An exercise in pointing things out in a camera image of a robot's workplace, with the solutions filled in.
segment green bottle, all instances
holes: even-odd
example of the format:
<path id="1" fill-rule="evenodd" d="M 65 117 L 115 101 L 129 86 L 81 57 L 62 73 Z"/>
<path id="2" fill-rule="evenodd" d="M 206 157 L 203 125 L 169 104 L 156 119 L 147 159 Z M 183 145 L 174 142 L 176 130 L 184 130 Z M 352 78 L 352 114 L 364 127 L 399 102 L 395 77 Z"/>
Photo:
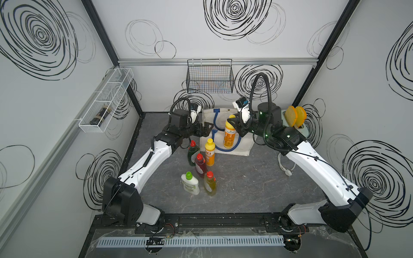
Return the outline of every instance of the green bottle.
<path id="1" fill-rule="evenodd" d="M 199 146 L 195 143 L 195 141 L 191 141 L 188 149 L 188 162 L 191 166 L 195 167 L 195 159 L 199 153 L 201 153 Z"/>

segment red bottle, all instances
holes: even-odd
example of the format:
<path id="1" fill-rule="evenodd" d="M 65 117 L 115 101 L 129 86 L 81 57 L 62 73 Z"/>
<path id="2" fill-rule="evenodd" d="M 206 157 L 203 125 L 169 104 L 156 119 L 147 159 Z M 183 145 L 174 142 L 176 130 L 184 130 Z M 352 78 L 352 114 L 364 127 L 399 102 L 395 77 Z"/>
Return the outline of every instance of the red bottle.
<path id="1" fill-rule="evenodd" d="M 204 178 L 205 174 L 208 172 L 207 164 L 205 163 L 204 156 L 201 153 L 199 153 L 195 159 L 195 170 L 202 178 Z"/>

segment white cable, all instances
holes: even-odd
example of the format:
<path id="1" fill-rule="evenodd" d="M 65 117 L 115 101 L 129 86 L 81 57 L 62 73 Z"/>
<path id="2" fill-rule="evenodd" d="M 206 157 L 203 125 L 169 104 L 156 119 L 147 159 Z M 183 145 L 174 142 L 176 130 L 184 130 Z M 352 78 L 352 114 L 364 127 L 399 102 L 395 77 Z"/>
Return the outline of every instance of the white cable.
<path id="1" fill-rule="evenodd" d="M 294 163 L 294 166 L 291 169 L 284 168 L 281 164 L 281 153 L 278 153 L 278 164 L 280 165 L 281 170 L 284 171 L 286 175 L 288 175 L 288 176 L 292 175 L 291 170 L 293 170 L 295 168 L 295 163 Z"/>

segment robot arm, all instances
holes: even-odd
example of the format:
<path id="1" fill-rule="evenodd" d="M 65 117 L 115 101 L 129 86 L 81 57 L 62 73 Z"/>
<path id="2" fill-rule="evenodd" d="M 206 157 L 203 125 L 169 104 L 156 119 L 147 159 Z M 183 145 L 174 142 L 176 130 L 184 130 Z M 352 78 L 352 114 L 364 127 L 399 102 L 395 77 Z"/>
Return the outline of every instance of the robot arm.
<path id="1" fill-rule="evenodd" d="M 151 225 L 156 222 L 160 211 L 142 203 L 139 193 L 143 186 L 159 165 L 182 144 L 183 139 L 192 135 L 207 137 L 214 126 L 198 122 L 200 107 L 189 100 L 190 110 L 173 110 L 178 101 L 171 108 L 168 125 L 152 139 L 151 149 L 125 173 L 118 178 L 109 178 L 104 184 L 102 210 L 124 225 L 133 225 L 137 221 Z M 328 198 L 315 204 L 290 204 L 281 213 L 280 220 L 284 220 L 281 224 L 296 227 L 304 223 L 321 223 L 345 232 L 372 198 L 372 192 L 367 188 L 360 189 L 342 177 L 300 132 L 283 126 L 280 107 L 267 102 L 258 106 L 258 112 L 252 112 L 246 108 L 248 103 L 245 97 L 234 102 L 239 113 L 235 118 L 229 118 L 228 122 L 241 137 L 248 132 L 262 136 L 267 146 L 300 166 Z"/>

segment red wire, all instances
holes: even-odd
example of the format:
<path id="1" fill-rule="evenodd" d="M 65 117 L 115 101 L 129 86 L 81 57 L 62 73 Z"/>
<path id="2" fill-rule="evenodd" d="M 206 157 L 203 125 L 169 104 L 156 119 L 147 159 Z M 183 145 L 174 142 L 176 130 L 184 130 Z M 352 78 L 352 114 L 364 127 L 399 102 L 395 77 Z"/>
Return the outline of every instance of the red wire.
<path id="1" fill-rule="evenodd" d="M 175 228 L 173 227 L 173 225 L 172 224 L 170 224 L 170 223 L 165 223 L 166 225 L 170 225 L 172 228 L 173 228 L 173 233 L 172 233 L 172 236 L 174 236 L 175 235 Z"/>

